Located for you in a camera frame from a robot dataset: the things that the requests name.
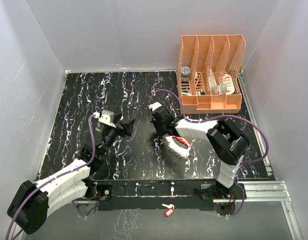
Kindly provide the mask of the red handled key organizer plate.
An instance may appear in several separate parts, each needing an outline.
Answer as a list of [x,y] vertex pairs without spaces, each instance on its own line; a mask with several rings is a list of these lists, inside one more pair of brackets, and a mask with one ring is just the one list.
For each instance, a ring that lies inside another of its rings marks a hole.
[[158,138],[160,143],[175,156],[183,159],[189,158],[192,145],[186,138],[167,134]]

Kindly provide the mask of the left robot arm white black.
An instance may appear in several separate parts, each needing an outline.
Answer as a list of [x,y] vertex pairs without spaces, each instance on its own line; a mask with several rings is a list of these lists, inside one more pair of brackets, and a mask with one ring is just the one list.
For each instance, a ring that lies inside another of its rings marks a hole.
[[17,224],[30,235],[62,206],[79,198],[90,200],[96,196],[97,187],[89,179],[103,164],[105,156],[116,137],[129,137],[135,120],[121,120],[120,113],[108,110],[95,112],[88,118],[90,140],[85,143],[78,159],[55,174],[36,182],[23,182],[15,194],[7,215],[10,225]]

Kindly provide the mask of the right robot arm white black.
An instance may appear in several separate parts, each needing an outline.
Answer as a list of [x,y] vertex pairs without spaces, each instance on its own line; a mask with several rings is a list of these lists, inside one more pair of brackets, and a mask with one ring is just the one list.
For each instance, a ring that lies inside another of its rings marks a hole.
[[192,145],[188,138],[207,140],[221,161],[215,185],[201,190],[202,195],[229,198],[234,194],[234,184],[242,159],[249,148],[249,139],[229,118],[225,120],[190,120],[176,118],[161,103],[148,105],[151,123],[161,143],[181,158],[188,158]]

